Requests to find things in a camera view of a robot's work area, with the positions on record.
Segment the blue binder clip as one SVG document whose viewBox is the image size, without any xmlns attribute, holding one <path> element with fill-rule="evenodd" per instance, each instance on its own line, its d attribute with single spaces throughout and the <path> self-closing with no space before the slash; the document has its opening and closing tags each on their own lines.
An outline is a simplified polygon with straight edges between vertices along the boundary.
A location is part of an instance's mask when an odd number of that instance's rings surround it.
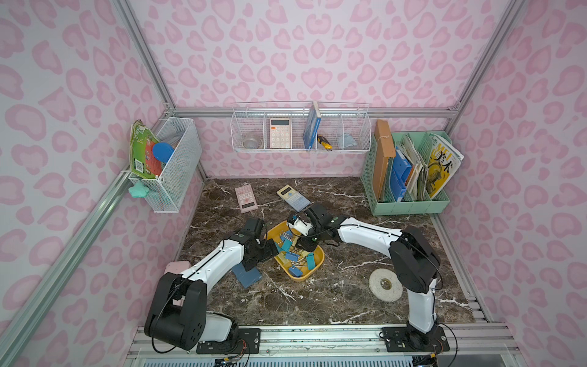
<svg viewBox="0 0 587 367">
<path fill-rule="evenodd" d="M 288 271 L 295 278 L 301 278 L 303 276 L 303 272 L 298 268 L 290 267 Z"/>
<path fill-rule="evenodd" d="M 284 241 L 288 240 L 288 241 L 293 242 L 295 239 L 295 235 L 291 231 L 283 232 L 281 234 L 281 239 Z"/>
<path fill-rule="evenodd" d="M 285 252 L 285 258 L 287 261 L 297 262 L 300 259 L 300 256 L 293 252 Z"/>
</svg>

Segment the yellow plastic storage box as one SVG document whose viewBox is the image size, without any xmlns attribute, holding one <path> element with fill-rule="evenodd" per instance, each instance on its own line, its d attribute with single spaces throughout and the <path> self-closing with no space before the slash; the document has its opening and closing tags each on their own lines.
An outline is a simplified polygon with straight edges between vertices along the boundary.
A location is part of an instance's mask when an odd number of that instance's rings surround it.
<svg viewBox="0 0 587 367">
<path fill-rule="evenodd" d="M 299 243 L 299 240 L 301 239 L 301 235 L 299 234 L 299 232 L 296 231 L 295 229 L 291 229 L 290 226 L 288 225 L 287 221 L 279 223 L 278 225 L 276 225 L 275 227 L 273 227 L 272 229 L 270 229 L 268 231 L 268 238 L 273 239 L 275 241 L 275 243 L 278 247 L 278 251 L 279 251 L 278 255 L 275 256 L 275 260 L 278 262 L 279 266 L 282 267 L 282 269 L 286 272 L 286 274 L 292 280 L 304 281 L 307 278 L 309 278 L 310 275 L 312 275 L 318 268 L 321 267 L 321 265 L 323 264 L 324 259 L 325 259 L 325 253 L 320 246 L 317 246 L 316 249 L 313 250 L 313 252 L 309 252 L 309 253 L 314 254 L 315 262 L 316 262 L 316 267 L 312 271 L 309 271 L 307 269 L 306 258 L 300 258 L 299 261 L 297 261 L 297 262 L 287 261 L 287 259 L 285 258 L 285 252 L 283 252 L 281 250 L 281 244 L 284 241 L 281 239 L 281 234 L 283 232 L 287 232 L 287 231 L 291 231 L 295 235 L 295 239 L 292 242 L 293 245 L 291 246 L 289 252 L 293 252 L 293 253 L 297 254 L 298 249 L 302 249 L 301 244 Z M 294 276 L 292 276 L 288 271 L 288 269 L 290 267 L 295 267 L 295 268 L 300 269 L 303 272 L 303 276 L 301 278 L 295 278 Z"/>
</svg>

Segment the blue binder clip top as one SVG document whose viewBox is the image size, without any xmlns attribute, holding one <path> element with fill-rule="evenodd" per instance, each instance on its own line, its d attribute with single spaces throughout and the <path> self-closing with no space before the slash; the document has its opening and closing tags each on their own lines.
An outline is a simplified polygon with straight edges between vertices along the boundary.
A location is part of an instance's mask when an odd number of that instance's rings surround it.
<svg viewBox="0 0 587 367">
<path fill-rule="evenodd" d="M 290 267 L 288 271 L 295 278 L 301 278 L 303 276 L 303 272 L 298 268 Z"/>
</svg>

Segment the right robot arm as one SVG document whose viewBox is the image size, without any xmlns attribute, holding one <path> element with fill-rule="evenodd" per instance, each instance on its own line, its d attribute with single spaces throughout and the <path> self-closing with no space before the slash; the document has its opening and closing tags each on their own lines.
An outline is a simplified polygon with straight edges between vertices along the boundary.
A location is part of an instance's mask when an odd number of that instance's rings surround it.
<svg viewBox="0 0 587 367">
<path fill-rule="evenodd" d="M 319 203 L 290 215 L 289 229 L 307 252 L 326 241 L 348 243 L 386 255 L 397 279 L 408 291 L 408 330 L 421 336 L 437 328 L 435 293 L 440 282 L 440 257 L 420 229 L 407 226 L 389 229 L 347 215 L 331 214 Z"/>
</svg>

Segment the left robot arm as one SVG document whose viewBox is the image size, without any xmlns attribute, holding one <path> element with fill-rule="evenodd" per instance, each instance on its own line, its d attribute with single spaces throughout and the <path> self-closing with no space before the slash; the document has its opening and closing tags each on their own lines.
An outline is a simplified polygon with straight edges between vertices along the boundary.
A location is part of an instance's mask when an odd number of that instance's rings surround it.
<svg viewBox="0 0 587 367">
<path fill-rule="evenodd" d="M 278 254 L 264 228 L 263 220 L 248 218 L 203 260 L 160 278 L 145 321 L 145 334 L 152 343 L 158 340 L 185 351 L 211 343 L 226 352 L 246 345 L 238 340 L 238 325 L 232 317 L 207 310 L 207 297 L 228 272 L 235 270 L 246 279 L 258 277 L 257 265 Z"/>
</svg>

